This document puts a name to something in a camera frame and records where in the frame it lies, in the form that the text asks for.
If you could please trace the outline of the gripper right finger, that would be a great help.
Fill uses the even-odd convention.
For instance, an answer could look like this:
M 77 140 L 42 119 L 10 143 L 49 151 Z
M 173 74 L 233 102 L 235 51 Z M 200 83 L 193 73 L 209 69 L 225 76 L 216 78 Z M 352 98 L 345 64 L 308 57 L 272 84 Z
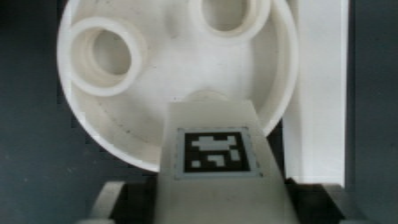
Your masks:
M 340 184 L 285 181 L 301 224 L 372 224 Z

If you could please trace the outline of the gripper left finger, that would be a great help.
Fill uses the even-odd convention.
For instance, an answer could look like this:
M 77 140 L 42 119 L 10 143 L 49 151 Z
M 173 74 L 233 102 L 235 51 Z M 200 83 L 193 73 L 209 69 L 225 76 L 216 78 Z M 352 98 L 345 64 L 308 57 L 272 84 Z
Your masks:
M 157 201 L 157 178 L 145 182 L 105 183 L 91 212 L 75 224 L 153 224 Z

